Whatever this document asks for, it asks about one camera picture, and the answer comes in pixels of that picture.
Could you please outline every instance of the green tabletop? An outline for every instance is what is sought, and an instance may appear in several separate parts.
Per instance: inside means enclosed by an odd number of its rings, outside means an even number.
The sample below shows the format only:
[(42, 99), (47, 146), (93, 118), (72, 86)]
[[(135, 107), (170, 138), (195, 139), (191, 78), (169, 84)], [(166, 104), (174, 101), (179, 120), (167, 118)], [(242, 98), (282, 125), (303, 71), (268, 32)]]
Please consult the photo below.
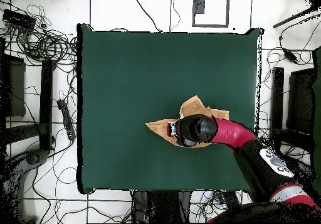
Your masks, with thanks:
[(84, 189), (249, 188), (228, 148), (176, 147), (145, 123), (176, 119), (182, 103), (197, 95), (253, 129), (259, 29), (122, 33), (82, 25), (79, 35)]

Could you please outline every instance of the floor tile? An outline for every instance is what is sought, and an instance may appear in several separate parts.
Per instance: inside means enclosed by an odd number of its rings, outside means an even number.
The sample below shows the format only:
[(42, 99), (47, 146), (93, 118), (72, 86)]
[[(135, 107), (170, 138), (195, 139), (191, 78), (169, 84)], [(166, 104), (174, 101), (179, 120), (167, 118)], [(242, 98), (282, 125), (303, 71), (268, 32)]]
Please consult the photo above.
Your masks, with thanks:
[(229, 27), (228, 28), (199, 28), (192, 27), (193, 0), (173, 0), (172, 27), (177, 25), (172, 32), (188, 33), (239, 33), (244, 34), (250, 28), (251, 0), (229, 1)]
[[(307, 1), (308, 0), (253, 0), (252, 28), (263, 28), (265, 30), (262, 48), (272, 49), (280, 46), (279, 36), (285, 28), (304, 18), (321, 13), (319, 10), (318, 12), (307, 14), (278, 28), (273, 28), (274, 24), (309, 8), (310, 4)], [(282, 47), (287, 49), (302, 49), (319, 21), (319, 18), (311, 19), (308, 22), (303, 22), (302, 24), (288, 28), (282, 34)], [(320, 46), (320, 44), (321, 38), (318, 38), (315, 33), (306, 49), (314, 50)]]
[(50, 201), (46, 200), (24, 200), (26, 216), (37, 216), (40, 223), (43, 215), (44, 224), (85, 224), (87, 218), (87, 202), (84, 201)]
[(131, 202), (89, 201), (88, 223), (115, 223), (130, 213)]
[[(171, 0), (138, 0), (158, 29), (169, 29)], [(129, 31), (158, 32), (136, 0), (92, 0), (91, 26), (94, 30), (126, 28)]]

